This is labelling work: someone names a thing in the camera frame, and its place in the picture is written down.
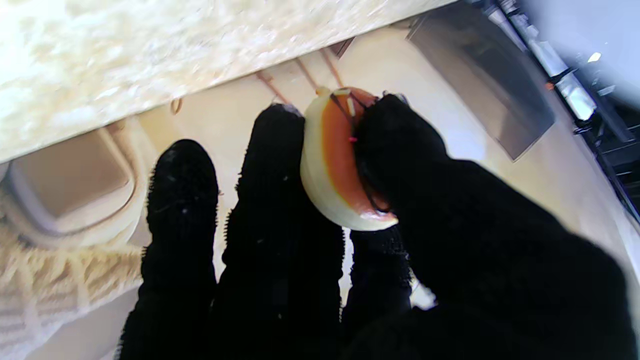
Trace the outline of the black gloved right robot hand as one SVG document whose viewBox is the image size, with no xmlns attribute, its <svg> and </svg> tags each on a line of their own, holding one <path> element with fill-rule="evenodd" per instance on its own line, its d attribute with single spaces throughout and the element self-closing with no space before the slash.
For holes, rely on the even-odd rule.
<svg viewBox="0 0 640 360">
<path fill-rule="evenodd" d="M 300 178 L 305 119 L 255 119 L 215 276 L 218 184 L 174 142 L 147 196 L 151 243 L 117 360 L 637 360 L 627 280 L 590 240 L 473 161 L 398 96 L 368 105 L 355 148 L 398 224 L 345 235 Z"/>
</svg>

